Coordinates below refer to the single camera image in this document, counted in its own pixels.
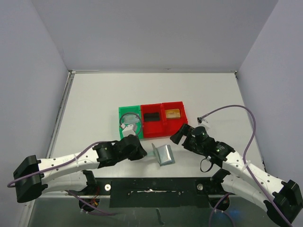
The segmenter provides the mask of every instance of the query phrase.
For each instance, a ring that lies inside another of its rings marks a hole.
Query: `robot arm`
[[[129,135],[120,141],[97,142],[81,153],[59,158],[37,159],[28,156],[14,172],[17,202],[27,202],[42,193],[62,190],[85,190],[94,193],[96,180],[91,171],[147,155],[138,137]]]
[[[182,146],[196,154],[206,157],[212,164],[218,165],[219,183],[226,192],[237,194],[264,209],[272,221],[279,226],[288,226],[278,214],[274,205],[264,195],[267,192],[281,213],[292,223],[303,208],[303,199],[299,186],[292,180],[287,183],[273,177],[251,163],[244,164],[243,157],[226,143],[215,141],[208,136],[205,127],[193,128],[184,124],[171,140],[179,144],[186,136]],[[247,167],[253,173],[262,189],[253,179]]]

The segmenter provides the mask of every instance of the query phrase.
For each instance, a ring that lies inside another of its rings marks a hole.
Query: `metal frame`
[[[67,100],[68,100],[68,96],[70,94],[73,79],[74,79],[74,73],[70,70],[70,71],[68,71],[68,76],[67,76],[65,88],[64,88],[62,100],[61,100],[60,107],[59,107],[59,112],[58,112],[58,115],[57,115],[57,118],[56,118],[56,123],[55,123],[55,126],[54,126],[54,130],[53,130],[51,142],[50,142],[47,154],[46,154],[46,158],[50,158],[50,156],[52,155],[54,146],[56,144],[58,132],[59,132],[59,129],[60,129],[60,125],[61,125],[61,121],[62,121],[62,118],[63,118],[66,103],[67,103]],[[27,202],[24,205],[22,215],[21,215],[19,225],[18,225],[19,227],[27,227],[28,226],[30,217],[32,215],[34,204],[35,204],[35,201],[33,200],[33,201],[30,201],[30,202]]]
[[[201,71],[180,69],[158,69],[158,70],[71,70],[71,74],[94,74],[94,73],[236,73],[237,71]]]
[[[62,97],[62,101],[60,103],[59,112],[58,112],[58,115],[57,115],[55,127],[54,127],[54,130],[53,130],[51,143],[49,145],[49,148],[48,148],[48,151],[47,151],[47,154],[46,154],[46,158],[50,158],[52,153],[53,153],[53,149],[54,149],[55,144],[56,144],[56,140],[57,140],[58,133],[59,133],[59,130],[60,130],[60,126],[61,126],[62,118],[63,118],[63,115],[64,115],[65,107],[66,107],[66,104],[67,104],[68,96],[69,96],[70,91],[71,91],[71,86],[72,86],[74,76],[75,76],[75,74],[73,74],[72,71],[69,71],[67,81],[66,81],[66,85],[65,85],[65,89],[64,89],[64,93],[63,93],[63,97]]]
[[[241,91],[240,85],[239,85],[238,71],[235,71],[234,74],[235,74],[235,78],[236,78],[236,81],[237,81],[237,84],[238,84],[238,87],[239,87],[239,91],[240,91],[241,98],[242,98],[242,100],[243,100],[243,102],[244,102],[244,105],[245,105],[245,101],[244,101],[244,98],[243,98],[243,94],[242,94],[242,91]],[[249,114],[248,112],[246,112],[246,114],[247,114],[248,119],[250,120],[250,127],[251,127],[251,130],[253,130],[253,125],[252,125],[251,116],[250,116],[250,114]],[[257,142],[256,137],[254,138],[254,140],[256,141],[256,145],[257,145],[259,154],[260,154],[261,159],[262,159],[263,168],[264,168],[265,172],[267,172],[266,166],[265,166],[265,163],[264,163],[264,157],[263,157],[263,155],[262,155],[262,153],[261,153],[261,150],[260,150],[260,147],[259,147],[259,144],[258,144],[258,142]]]

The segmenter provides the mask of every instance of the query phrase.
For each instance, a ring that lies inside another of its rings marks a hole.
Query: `gray wall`
[[[267,170],[303,191],[303,1],[280,0],[239,70]],[[303,212],[294,222],[303,225]]]
[[[238,70],[277,0],[32,0],[71,70]]]
[[[16,227],[24,205],[6,184],[46,155],[67,69],[30,0],[1,1],[0,31],[0,225]]]

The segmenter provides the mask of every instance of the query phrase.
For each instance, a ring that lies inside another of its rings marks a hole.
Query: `white object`
[[[227,161],[223,161],[222,169],[225,169],[241,179],[245,180],[248,184],[254,187],[256,190],[260,191],[259,186],[256,184],[247,168],[244,165],[243,157],[237,152],[231,152],[227,157]],[[249,163],[249,168],[253,172],[254,176],[257,178],[261,186],[270,194],[272,199],[274,199],[273,192],[279,192],[283,185],[282,180],[274,176],[269,175],[263,170],[256,167],[254,164]]]
[[[233,175],[227,175],[223,180],[224,181],[221,185],[224,191],[239,195],[267,211],[263,201],[268,199],[262,192],[259,192],[259,190],[252,187],[243,179],[237,178]]]
[[[198,126],[203,126],[206,131],[210,129],[210,123],[205,118],[202,119],[202,122]]]
[[[57,177],[47,183],[48,187],[42,193],[74,190],[81,191],[87,187],[87,178],[83,172],[76,172]]]
[[[123,137],[127,137],[129,135],[136,135],[136,130],[137,124],[129,124],[123,129],[122,135]]]
[[[79,153],[57,158],[42,158],[40,159],[41,163],[38,164],[39,170],[44,170],[53,166],[66,163],[74,159],[75,156],[77,156],[78,154]],[[78,160],[65,166],[45,172],[44,177],[41,179],[42,184],[48,183],[52,179],[58,178],[60,176],[75,173],[77,171],[86,169],[96,169],[100,164],[97,161],[97,158],[99,158],[97,152],[91,148],[84,155],[79,157]]]
[[[121,128],[121,129],[125,129],[125,127],[126,127],[126,125],[123,124],[123,123],[120,125],[120,128]]]
[[[104,189],[105,189],[105,191],[107,191],[107,192],[109,192],[111,188],[112,188],[112,187],[110,186],[110,184],[106,184],[106,185],[104,186]]]

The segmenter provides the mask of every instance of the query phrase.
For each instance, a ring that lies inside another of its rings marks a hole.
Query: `white tabletop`
[[[118,107],[182,101],[188,124],[196,127],[196,118],[224,105],[243,105],[232,73],[91,73],[75,74],[52,157],[82,151],[95,141],[120,140]],[[207,117],[208,134],[243,154],[251,133],[247,113],[240,108],[221,110]],[[169,137],[142,140],[143,148],[152,151],[170,144],[176,163],[160,167],[153,157],[124,160],[115,166],[94,170],[95,177],[207,177],[200,172],[203,156],[173,144]],[[247,154],[256,166],[264,169],[254,140]]]

